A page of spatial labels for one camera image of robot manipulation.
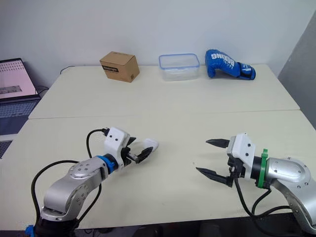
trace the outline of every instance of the gray wall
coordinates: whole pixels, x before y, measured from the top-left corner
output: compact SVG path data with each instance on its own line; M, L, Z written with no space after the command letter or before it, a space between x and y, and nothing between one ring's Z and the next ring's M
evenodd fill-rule
M316 128L316 12L278 78Z

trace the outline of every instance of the plastic container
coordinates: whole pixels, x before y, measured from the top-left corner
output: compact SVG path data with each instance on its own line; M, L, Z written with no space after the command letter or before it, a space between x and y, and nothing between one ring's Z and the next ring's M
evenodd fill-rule
M166 81L191 80L198 77L199 61L194 53L161 55L159 66Z

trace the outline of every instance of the table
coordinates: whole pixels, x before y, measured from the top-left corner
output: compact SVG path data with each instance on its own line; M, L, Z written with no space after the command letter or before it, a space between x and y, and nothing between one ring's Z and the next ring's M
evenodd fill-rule
M34 175L57 160L87 159L87 133L105 126L120 127L140 141L154 138L159 147L148 160L131 164L103 182L102 194L80 228L246 216L235 187L211 181L195 169L229 174L225 150L205 143L211 138L229 139L247 131L257 145L256 155L268 148L272 157L298 158L316 178L312 149L316 132L301 111L30 119L0 160L0 213L5 213L0 229L23 230L33 224L30 186ZM101 134L91 136L92 155L103 155L103 140ZM51 168L39 178L36 189L41 206L48 187L64 176L70 165ZM254 180L240 179L240 184L249 207L264 192L255 187ZM258 212L282 204L286 204L285 198L274 190Z
M74 67L62 73L30 119L298 110L267 65L254 65L254 81L218 72L210 79L205 66L196 80L165 82L159 67L140 67L132 83L107 79L101 66Z

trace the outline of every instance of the brown cardboard box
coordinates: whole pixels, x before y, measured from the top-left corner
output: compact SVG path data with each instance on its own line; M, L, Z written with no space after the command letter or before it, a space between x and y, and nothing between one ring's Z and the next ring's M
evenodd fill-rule
M135 55L110 52L100 60L108 78L132 82L139 74Z

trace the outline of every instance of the blue clamp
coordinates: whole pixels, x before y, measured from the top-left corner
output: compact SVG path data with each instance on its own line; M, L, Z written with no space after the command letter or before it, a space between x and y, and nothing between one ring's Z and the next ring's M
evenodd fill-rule
M35 237L34 226L33 225L28 225L27 228L25 229L25 234L27 236L30 236L30 237Z
M109 168L109 171L111 174L114 171L114 167L115 167L115 163L111 162L108 158L103 157L103 156L97 156L98 158L100 158L101 160L103 160L105 162L105 164L107 164L107 167Z

